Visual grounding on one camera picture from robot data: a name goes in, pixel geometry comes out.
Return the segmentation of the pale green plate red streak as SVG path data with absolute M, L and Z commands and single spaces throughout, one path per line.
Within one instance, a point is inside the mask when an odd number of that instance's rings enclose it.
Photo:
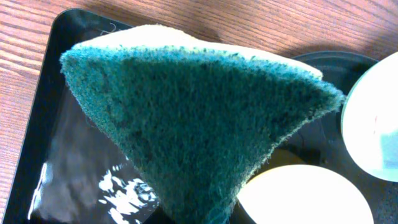
M 397 53 L 366 70 L 353 85 L 341 114 L 341 133 L 363 171 L 397 182 Z

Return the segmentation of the yellow plate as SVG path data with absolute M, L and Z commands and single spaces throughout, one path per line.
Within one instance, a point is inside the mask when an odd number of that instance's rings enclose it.
M 318 166 L 289 165 L 265 171 L 241 189 L 238 200 L 255 223 L 374 223 L 358 188 Z

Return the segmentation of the green and yellow sponge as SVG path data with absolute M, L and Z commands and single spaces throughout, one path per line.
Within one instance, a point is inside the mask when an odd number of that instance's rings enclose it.
M 83 112 L 177 223 L 225 223 L 273 150 L 345 95 L 305 63 L 143 25 L 60 57 Z

